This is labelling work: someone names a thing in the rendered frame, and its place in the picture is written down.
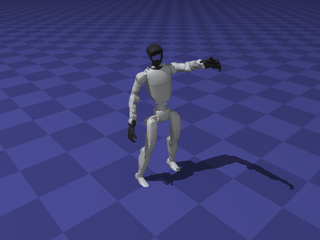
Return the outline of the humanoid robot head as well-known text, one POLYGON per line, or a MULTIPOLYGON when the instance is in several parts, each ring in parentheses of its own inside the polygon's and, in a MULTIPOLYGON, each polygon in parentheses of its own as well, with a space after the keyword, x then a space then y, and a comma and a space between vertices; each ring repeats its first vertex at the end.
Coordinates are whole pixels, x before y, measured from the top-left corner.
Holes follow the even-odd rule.
POLYGON ((161 69, 163 66, 160 66, 160 63, 163 60, 163 49, 158 45, 158 44, 150 44, 147 49, 146 49, 147 54, 149 55, 151 61, 152 61, 152 65, 149 67, 151 68, 152 66, 154 66, 155 68, 151 68, 153 70, 159 70, 161 69), (156 56, 161 54, 160 60, 153 60, 152 56, 156 56))

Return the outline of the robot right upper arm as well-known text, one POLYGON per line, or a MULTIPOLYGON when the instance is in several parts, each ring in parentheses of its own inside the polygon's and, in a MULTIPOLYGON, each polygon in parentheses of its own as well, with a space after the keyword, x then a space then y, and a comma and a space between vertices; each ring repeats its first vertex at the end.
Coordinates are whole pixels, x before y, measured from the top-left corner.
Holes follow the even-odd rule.
POLYGON ((143 71, 135 76, 135 81, 132 87, 131 95, 134 97, 133 103, 138 103, 140 101, 140 97, 138 96, 138 93, 140 92, 142 88, 142 84, 144 84, 147 81, 147 72, 143 71))

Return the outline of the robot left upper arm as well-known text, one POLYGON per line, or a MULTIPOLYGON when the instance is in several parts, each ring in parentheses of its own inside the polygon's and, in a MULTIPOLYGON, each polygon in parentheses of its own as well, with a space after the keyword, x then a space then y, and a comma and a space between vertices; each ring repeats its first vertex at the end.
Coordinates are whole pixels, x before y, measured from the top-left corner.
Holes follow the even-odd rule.
POLYGON ((177 72, 188 72, 191 73, 192 69, 189 66, 189 62, 185 62, 185 63, 176 63, 176 62, 172 62, 170 63, 168 66, 171 70, 171 74, 175 74, 177 72))

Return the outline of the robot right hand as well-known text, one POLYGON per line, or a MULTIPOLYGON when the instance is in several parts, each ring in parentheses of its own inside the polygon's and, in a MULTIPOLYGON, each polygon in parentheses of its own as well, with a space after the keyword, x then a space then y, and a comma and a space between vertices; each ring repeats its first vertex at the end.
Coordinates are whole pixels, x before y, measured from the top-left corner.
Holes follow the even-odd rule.
POLYGON ((132 121, 132 124, 128 124, 129 128, 128 128, 128 138, 129 140, 131 140, 132 142, 136 142, 134 140, 134 137, 135 139, 137 139, 135 133, 134 133, 134 127, 136 126, 136 120, 133 120, 132 121), (134 137, 133 137, 134 136, 134 137))

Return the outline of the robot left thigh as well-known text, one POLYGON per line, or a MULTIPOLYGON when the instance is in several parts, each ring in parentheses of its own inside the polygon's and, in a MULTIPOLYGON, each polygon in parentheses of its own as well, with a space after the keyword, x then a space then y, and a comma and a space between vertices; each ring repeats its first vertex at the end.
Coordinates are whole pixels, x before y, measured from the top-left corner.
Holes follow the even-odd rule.
POLYGON ((181 133, 181 117, 175 110, 170 110, 170 135, 166 138, 168 145, 178 142, 181 133))

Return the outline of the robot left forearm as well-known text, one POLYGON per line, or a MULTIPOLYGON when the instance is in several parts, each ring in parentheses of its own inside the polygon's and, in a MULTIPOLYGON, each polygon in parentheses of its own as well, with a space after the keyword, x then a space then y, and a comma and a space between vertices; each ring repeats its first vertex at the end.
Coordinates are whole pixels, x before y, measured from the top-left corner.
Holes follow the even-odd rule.
POLYGON ((193 61, 187 61, 189 63, 189 67, 192 70, 196 69, 205 69, 204 63, 200 63, 201 59, 193 60, 193 61))

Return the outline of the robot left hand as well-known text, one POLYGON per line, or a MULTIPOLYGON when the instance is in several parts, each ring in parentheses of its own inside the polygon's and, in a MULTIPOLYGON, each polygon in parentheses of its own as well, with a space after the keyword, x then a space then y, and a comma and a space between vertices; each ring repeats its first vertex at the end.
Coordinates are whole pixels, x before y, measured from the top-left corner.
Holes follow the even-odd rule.
POLYGON ((201 60, 200 63, 204 64, 205 69, 208 69, 209 67, 211 67, 213 69, 219 69, 219 72, 222 70, 218 59, 213 59, 212 56, 209 59, 201 60))

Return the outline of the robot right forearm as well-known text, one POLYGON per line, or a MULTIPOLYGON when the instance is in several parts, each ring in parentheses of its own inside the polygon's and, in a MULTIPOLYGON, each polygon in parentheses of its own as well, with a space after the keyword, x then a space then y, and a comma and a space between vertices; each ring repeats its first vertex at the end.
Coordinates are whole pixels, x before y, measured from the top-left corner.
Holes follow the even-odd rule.
POLYGON ((131 125, 133 120, 135 120, 137 123, 137 105, 134 104, 134 96, 133 95, 131 95, 129 97, 128 107, 129 107, 129 111, 130 111, 128 123, 131 125))

